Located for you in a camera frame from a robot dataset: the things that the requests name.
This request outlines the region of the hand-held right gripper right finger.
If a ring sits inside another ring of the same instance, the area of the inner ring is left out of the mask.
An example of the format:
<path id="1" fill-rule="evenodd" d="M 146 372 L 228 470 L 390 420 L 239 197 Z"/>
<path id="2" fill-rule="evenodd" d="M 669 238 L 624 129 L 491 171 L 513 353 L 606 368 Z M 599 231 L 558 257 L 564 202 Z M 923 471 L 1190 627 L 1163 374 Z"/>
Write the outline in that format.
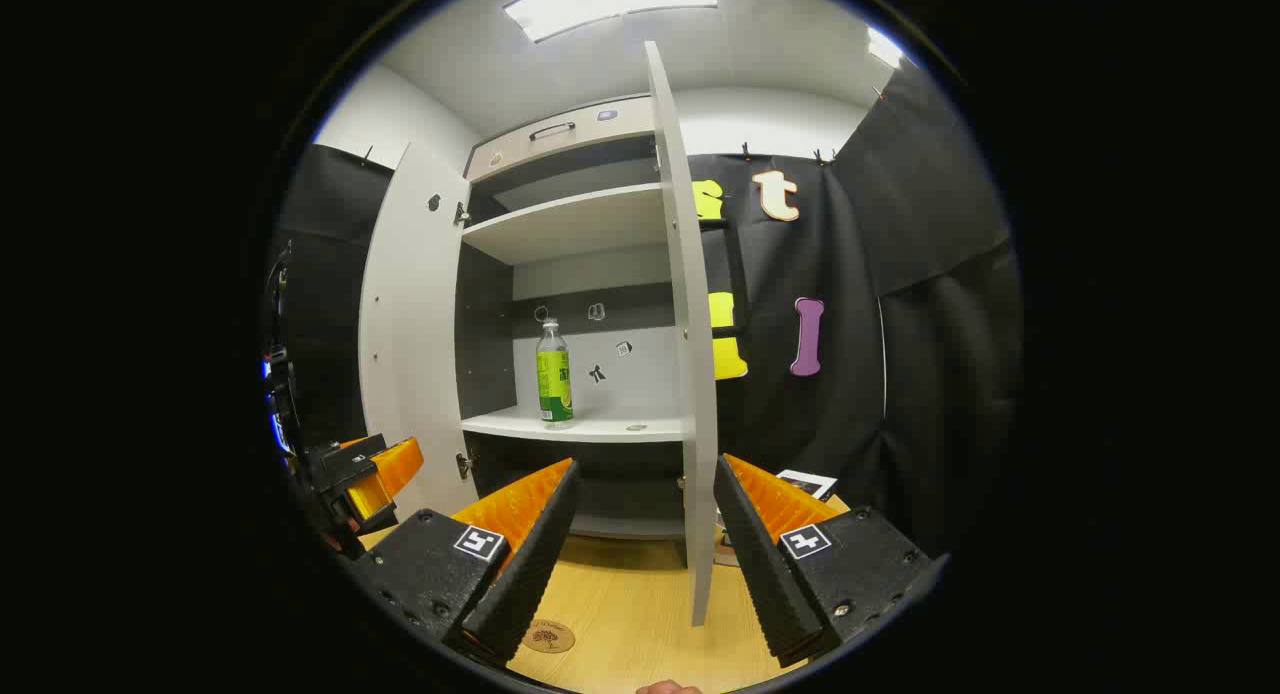
<path id="1" fill-rule="evenodd" d="M 864 640 L 934 588 L 934 560 L 878 510 L 842 512 L 730 455 L 716 503 L 769 653 L 786 668 Z"/>

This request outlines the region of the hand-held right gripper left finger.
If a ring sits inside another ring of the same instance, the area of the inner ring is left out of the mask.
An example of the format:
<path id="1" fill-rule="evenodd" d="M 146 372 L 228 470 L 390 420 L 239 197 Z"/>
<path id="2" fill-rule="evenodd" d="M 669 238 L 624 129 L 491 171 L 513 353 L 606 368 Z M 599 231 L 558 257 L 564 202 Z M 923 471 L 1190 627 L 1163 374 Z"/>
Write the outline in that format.
<path id="1" fill-rule="evenodd" d="M 539 609 L 579 493 L 579 462 L 561 460 L 452 516 L 420 510 L 349 571 L 417 639 L 504 667 Z"/>

